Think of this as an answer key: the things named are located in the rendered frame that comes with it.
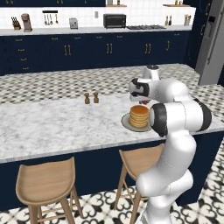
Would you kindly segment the grey round plate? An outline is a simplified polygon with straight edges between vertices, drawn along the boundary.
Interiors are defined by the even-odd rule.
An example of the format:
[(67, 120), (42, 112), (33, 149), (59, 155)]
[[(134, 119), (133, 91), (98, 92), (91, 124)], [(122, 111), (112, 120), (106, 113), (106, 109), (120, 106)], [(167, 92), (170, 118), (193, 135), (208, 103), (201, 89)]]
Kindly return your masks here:
[(131, 131), (135, 131), (135, 132), (146, 132), (146, 131), (151, 130), (151, 126), (150, 126), (149, 123), (147, 123), (147, 125), (143, 128), (136, 128), (136, 127), (132, 126), (130, 124), (130, 114), (129, 113), (125, 114), (122, 117), (121, 123), (122, 123), (122, 126), (125, 127), (126, 129), (131, 130)]

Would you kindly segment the silver toaster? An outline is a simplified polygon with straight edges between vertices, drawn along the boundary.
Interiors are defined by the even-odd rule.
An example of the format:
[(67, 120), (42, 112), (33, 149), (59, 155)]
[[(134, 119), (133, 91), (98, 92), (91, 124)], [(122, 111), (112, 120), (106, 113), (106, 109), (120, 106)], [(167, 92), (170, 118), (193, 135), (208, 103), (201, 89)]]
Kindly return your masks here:
[(76, 17), (71, 17), (69, 19), (69, 25), (71, 29), (77, 29), (78, 28), (78, 19)]

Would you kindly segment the brown knife block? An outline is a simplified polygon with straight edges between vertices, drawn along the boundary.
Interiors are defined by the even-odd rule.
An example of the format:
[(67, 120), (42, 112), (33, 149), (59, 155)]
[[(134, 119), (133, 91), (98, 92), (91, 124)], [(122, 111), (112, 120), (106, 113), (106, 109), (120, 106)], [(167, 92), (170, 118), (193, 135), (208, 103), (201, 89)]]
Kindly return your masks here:
[(20, 26), (20, 23), (18, 22), (18, 20), (15, 17), (12, 17), (11, 20), (12, 20), (12, 25), (13, 25), (14, 29), (20, 30), (21, 26)]

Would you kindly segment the black toaster oven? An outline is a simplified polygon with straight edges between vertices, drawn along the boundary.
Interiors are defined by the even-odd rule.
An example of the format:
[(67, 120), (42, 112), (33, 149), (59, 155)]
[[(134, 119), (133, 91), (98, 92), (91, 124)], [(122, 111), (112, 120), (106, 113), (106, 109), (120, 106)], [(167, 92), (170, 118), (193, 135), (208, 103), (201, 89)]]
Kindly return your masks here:
[(104, 14), (103, 26), (106, 29), (109, 28), (125, 28), (126, 27), (126, 15), (125, 14)]

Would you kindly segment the dark blue base cupboard run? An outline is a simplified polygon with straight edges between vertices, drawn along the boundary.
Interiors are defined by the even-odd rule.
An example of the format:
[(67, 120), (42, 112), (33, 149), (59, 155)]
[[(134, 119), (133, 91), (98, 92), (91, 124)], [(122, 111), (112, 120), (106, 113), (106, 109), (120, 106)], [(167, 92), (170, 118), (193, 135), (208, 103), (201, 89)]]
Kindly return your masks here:
[(0, 37), (0, 75), (185, 61), (188, 31)]

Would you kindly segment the dark blue island counter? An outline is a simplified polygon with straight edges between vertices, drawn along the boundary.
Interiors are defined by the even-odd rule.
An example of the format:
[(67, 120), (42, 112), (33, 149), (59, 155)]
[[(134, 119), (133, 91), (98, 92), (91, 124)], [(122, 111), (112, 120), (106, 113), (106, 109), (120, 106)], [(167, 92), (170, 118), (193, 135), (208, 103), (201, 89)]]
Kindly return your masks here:
[[(189, 167), (193, 175), (193, 187), (176, 199), (179, 206), (191, 204), (198, 200), (223, 138), (224, 130), (194, 137), (197, 150)], [(127, 144), (112, 148), (0, 164), (0, 211), (23, 206), (16, 195), (16, 181), (20, 165), (39, 165), (46, 162), (75, 158), (75, 186), (77, 193), (82, 196), (110, 191), (118, 187), (123, 165), (119, 154), (120, 150), (130, 151), (138, 148), (154, 147), (162, 142), (163, 140), (157, 140)]]

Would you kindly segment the brown coffee machine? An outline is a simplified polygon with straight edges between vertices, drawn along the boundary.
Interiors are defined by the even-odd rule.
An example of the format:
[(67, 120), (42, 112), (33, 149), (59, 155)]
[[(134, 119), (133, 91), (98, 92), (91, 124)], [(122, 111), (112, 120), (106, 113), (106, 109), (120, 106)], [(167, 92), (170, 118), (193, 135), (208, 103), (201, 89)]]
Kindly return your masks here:
[(31, 32), (32, 25), (31, 25), (30, 16), (27, 13), (24, 13), (21, 15), (21, 18), (24, 23), (24, 32)]

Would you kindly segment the light wooden bar stool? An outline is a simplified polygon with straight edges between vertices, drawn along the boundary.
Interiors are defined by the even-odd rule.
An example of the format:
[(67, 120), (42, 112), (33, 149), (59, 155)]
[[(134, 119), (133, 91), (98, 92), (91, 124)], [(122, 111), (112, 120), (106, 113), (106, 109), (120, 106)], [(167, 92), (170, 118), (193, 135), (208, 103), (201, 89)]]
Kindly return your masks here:
[(145, 200), (145, 197), (142, 197), (139, 192), (130, 192), (125, 181), (126, 175), (129, 175), (133, 180), (137, 180), (137, 176), (140, 173), (146, 172), (158, 161), (164, 146), (165, 145), (161, 143), (160, 145), (155, 147), (140, 148), (127, 151), (119, 150), (122, 160), (122, 171), (115, 197), (114, 209), (117, 209), (117, 204), (120, 198), (129, 197), (133, 204), (133, 210), (129, 224), (135, 223), (139, 203), (141, 200)]
[[(17, 198), (28, 206), (31, 224), (44, 224), (45, 221), (66, 217), (69, 224), (75, 224), (72, 215), (73, 201), (83, 217), (81, 204), (75, 188), (74, 157), (68, 160), (49, 162), (37, 165), (19, 166), (17, 183)], [(62, 215), (43, 218), (42, 206), (59, 202)], [(45, 210), (45, 213), (56, 210)]]

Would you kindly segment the grey steel fridge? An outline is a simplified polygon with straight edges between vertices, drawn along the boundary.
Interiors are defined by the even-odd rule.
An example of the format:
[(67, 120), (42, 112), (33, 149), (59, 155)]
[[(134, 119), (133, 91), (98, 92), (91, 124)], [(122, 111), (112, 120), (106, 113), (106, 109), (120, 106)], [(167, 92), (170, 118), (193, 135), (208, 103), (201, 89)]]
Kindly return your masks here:
[(224, 0), (213, 0), (195, 72), (199, 86), (217, 84), (224, 65)]

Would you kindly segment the golden pancake stack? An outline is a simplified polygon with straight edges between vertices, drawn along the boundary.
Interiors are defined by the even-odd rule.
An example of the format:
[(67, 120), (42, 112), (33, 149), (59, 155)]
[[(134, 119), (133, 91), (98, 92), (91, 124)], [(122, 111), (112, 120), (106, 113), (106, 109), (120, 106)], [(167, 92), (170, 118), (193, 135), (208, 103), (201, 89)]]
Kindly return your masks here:
[(136, 128), (143, 128), (149, 121), (149, 109), (142, 105), (130, 108), (129, 123)]

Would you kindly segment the black rail with hanging tools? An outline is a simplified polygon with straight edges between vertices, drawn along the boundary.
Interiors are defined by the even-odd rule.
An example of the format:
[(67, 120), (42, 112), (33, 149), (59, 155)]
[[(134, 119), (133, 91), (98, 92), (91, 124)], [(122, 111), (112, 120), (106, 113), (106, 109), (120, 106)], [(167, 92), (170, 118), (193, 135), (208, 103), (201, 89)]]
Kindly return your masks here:
[(45, 25), (57, 24), (58, 21), (58, 12), (56, 10), (43, 10), (44, 23)]

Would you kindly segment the black gas hob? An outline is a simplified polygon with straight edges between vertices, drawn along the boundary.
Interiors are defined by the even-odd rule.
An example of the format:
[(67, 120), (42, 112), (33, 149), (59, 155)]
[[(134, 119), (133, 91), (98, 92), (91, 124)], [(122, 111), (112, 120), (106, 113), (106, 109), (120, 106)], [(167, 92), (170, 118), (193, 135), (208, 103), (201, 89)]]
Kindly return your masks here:
[(160, 30), (160, 29), (166, 29), (165, 27), (158, 25), (158, 24), (153, 24), (153, 25), (129, 25), (126, 26), (127, 29), (129, 30)]

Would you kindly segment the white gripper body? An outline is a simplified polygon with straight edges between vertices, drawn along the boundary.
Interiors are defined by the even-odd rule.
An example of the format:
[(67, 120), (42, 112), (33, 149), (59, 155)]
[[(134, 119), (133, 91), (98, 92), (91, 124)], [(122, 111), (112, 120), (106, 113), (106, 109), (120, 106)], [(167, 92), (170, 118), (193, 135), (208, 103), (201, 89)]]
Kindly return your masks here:
[(147, 101), (147, 97), (146, 97), (146, 96), (142, 96), (142, 95), (134, 96), (134, 95), (130, 94), (130, 95), (129, 95), (129, 99), (130, 99), (132, 102), (142, 102), (142, 101)]

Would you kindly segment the dark blue wall cupboard run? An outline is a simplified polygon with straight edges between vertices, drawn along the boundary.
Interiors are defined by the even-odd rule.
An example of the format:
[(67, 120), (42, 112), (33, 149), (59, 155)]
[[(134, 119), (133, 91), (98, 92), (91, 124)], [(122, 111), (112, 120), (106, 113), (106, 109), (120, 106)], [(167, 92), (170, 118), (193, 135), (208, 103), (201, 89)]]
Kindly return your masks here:
[(106, 0), (0, 0), (0, 7), (105, 7)]

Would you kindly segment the dark blue tall cupboard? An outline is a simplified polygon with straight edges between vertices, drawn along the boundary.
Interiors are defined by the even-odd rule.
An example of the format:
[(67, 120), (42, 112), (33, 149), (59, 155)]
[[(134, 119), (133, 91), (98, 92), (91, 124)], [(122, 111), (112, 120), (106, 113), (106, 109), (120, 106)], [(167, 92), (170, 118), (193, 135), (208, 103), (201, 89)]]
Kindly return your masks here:
[(192, 23), (192, 31), (188, 40), (187, 52), (185, 54), (185, 62), (191, 68), (196, 67), (212, 1), (213, 0), (184, 0), (185, 4), (190, 4), (196, 9)]

